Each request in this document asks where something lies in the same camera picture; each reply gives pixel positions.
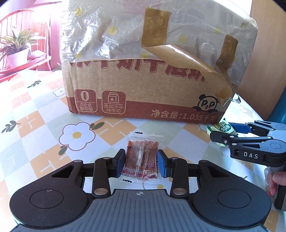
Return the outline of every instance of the human hand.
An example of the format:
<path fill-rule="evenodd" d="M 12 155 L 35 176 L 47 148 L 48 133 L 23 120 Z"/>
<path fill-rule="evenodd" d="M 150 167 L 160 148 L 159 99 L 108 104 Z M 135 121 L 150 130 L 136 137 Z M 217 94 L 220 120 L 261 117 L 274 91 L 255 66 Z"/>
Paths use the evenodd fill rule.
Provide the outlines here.
<path fill-rule="evenodd" d="M 268 184 L 267 194 L 270 197 L 274 196 L 275 193 L 277 192 L 276 184 L 286 186 L 286 171 L 277 172 L 273 175 L 269 170 L 269 168 L 266 168 L 264 174 L 265 174 L 265 180 Z"/>

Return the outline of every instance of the floral tablecloth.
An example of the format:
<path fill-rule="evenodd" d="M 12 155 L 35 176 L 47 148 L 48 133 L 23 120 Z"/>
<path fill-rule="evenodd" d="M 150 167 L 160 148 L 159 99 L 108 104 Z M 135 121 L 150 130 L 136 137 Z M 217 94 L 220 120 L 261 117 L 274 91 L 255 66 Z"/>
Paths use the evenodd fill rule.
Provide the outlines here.
<path fill-rule="evenodd" d="M 207 159 L 265 189 L 264 166 L 230 158 L 229 149 L 210 141 L 206 126 L 144 119 L 76 115 L 67 107 L 61 71 L 24 70 L 0 84 L 0 227 L 10 231 L 15 221 L 9 210 L 13 193 L 24 185 L 71 162 L 81 159 L 93 163 L 100 157 L 114 157 L 126 149 L 131 131 L 163 135 L 168 157 L 181 157 L 189 163 Z M 261 120 L 242 100 L 232 102 L 225 113 L 227 121 L 245 123 Z M 91 191 L 86 179 L 84 190 Z M 170 191 L 171 179 L 158 184 L 129 183 L 110 179 L 111 190 L 162 189 Z M 190 178 L 190 192 L 197 190 Z M 265 226 L 284 232 L 285 213 L 273 207 Z"/>

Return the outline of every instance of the cardboard box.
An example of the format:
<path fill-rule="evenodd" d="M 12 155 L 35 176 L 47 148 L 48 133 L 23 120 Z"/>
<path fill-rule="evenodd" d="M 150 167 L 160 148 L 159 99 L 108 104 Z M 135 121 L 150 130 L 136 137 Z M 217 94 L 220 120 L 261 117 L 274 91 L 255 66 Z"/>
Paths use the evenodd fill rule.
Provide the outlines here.
<path fill-rule="evenodd" d="M 200 71 L 162 60 L 63 63 L 69 110 L 76 114 L 216 124 L 221 106 Z"/>
<path fill-rule="evenodd" d="M 257 27 L 249 16 L 212 0 L 168 1 L 164 10 L 143 2 L 145 13 L 117 1 L 77 1 L 65 1 L 60 33 L 71 112 L 220 121 L 254 45 Z"/>

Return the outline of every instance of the brown packing tape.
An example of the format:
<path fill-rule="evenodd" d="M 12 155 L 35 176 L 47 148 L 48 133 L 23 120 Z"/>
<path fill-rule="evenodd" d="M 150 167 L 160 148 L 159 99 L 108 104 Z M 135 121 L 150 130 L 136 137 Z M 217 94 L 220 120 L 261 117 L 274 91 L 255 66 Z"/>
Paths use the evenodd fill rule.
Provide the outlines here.
<path fill-rule="evenodd" d="M 165 45 L 170 14 L 167 11 L 146 8 L 141 46 L 171 66 L 199 70 L 212 86 L 220 105 L 223 106 L 234 95 L 234 89 L 228 75 L 221 75 L 211 66 L 177 45 Z M 229 37 L 226 37 L 225 41 L 227 43 L 224 44 L 220 57 L 224 73 L 224 68 L 233 62 L 236 50 L 235 43 Z"/>

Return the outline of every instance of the wall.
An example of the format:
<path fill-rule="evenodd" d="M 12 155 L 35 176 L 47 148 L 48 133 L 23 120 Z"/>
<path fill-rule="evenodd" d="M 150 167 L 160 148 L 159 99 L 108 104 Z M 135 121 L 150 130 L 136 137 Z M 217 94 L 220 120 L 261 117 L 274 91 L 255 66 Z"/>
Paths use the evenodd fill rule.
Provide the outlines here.
<path fill-rule="evenodd" d="M 253 0 L 258 35 L 238 93 L 266 120 L 286 86 L 286 13 L 272 0 Z"/>
<path fill-rule="evenodd" d="M 252 0 L 231 0 L 235 5 L 250 15 Z"/>
<path fill-rule="evenodd" d="M 61 3 L 44 4 L 35 6 L 35 11 L 45 14 L 48 12 L 51 21 L 51 69 L 58 67 L 57 63 L 61 63 L 59 58 L 59 23 L 61 16 Z"/>
<path fill-rule="evenodd" d="M 0 7 L 1 18 L 20 9 L 33 7 L 36 0 L 8 0 Z"/>

